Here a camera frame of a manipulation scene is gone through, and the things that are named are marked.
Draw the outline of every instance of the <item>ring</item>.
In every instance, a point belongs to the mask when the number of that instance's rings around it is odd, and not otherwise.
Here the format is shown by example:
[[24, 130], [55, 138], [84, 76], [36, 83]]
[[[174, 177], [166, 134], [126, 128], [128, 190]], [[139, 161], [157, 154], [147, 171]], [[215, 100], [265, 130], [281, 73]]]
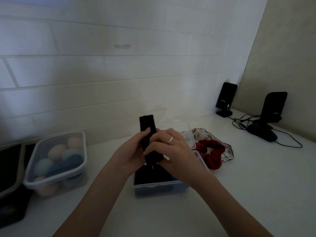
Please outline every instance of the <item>ring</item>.
[[170, 144], [170, 142], [172, 141], [172, 139], [173, 139], [173, 136], [170, 138], [170, 140], [169, 140], [168, 144]]

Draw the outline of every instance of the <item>painted brick wall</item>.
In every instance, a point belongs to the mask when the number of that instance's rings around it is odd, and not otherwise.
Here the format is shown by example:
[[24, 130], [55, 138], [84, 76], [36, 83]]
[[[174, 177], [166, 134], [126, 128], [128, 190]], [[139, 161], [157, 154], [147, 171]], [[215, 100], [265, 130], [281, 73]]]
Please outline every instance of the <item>painted brick wall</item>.
[[0, 2], [0, 144], [74, 129], [88, 144], [215, 111], [267, 0]]

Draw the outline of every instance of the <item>white countertop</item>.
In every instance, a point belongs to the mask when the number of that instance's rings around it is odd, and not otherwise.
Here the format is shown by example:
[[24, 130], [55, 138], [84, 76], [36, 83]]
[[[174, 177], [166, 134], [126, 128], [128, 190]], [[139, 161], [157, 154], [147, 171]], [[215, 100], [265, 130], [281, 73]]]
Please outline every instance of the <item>white countertop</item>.
[[[242, 116], [233, 112], [233, 117]], [[280, 146], [238, 130], [231, 122], [216, 114], [190, 120], [192, 128], [206, 128], [233, 148], [235, 159], [213, 173], [273, 235], [316, 236], [316, 144], [294, 135], [302, 149]], [[280, 143], [296, 144], [286, 134], [276, 134]], [[88, 146], [88, 184], [48, 199], [34, 195], [25, 219], [0, 229], [0, 236], [52, 236], [127, 139]], [[227, 235], [193, 189], [181, 195], [136, 198], [129, 178], [100, 236]]]

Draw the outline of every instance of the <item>clear plastic container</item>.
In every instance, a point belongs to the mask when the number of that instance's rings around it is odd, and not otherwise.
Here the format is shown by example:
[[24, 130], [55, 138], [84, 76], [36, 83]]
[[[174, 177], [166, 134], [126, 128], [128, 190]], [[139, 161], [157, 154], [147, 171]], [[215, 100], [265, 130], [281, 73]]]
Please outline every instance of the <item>clear plastic container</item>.
[[[210, 172], [204, 160], [200, 156], [200, 153], [196, 150], [193, 151], [195, 156], [199, 159], [201, 164], [204, 168]], [[159, 183], [149, 183], [149, 184], [138, 184], [134, 185], [134, 191], [136, 196], [146, 196], [146, 195], [153, 195], [159, 193], [172, 193], [172, 194], [179, 194], [183, 193], [187, 190], [188, 186], [181, 182], [180, 180], [175, 179], [172, 177], [173, 181], [168, 182], [159, 182]]]
[[36, 144], [23, 184], [41, 196], [61, 193], [85, 184], [86, 163], [83, 131], [52, 135]]
[[158, 123], [157, 128], [161, 130], [173, 128], [184, 137], [186, 143], [192, 150], [196, 148], [190, 123], [181, 120], [166, 121], [163, 123]]

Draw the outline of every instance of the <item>black fabric item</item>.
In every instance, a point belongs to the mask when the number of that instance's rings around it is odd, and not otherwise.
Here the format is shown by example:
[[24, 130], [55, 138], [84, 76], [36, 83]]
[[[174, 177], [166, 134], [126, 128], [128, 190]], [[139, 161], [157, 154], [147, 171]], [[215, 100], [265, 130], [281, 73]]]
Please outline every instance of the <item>black fabric item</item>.
[[[156, 133], [154, 116], [153, 115], [141, 116], [139, 118], [139, 122], [140, 122], [140, 131], [145, 131], [148, 127], [150, 127], [149, 135], [144, 137], [141, 141], [143, 150], [145, 150], [147, 146], [149, 146], [149, 139], [151, 138], [153, 134]], [[156, 151], [153, 151], [149, 155], [145, 156], [145, 161], [148, 166], [152, 166], [153, 164], [156, 164], [157, 162], [163, 160], [163, 158], [164, 157], [162, 154]]]
[[0, 192], [16, 183], [21, 147], [18, 144], [0, 151]]
[[172, 181], [172, 176], [160, 164], [144, 165], [135, 172], [134, 185], [167, 181]]
[[[32, 156], [35, 144], [25, 146], [24, 169]], [[10, 195], [0, 199], [0, 228], [22, 220], [33, 190], [20, 185]]]

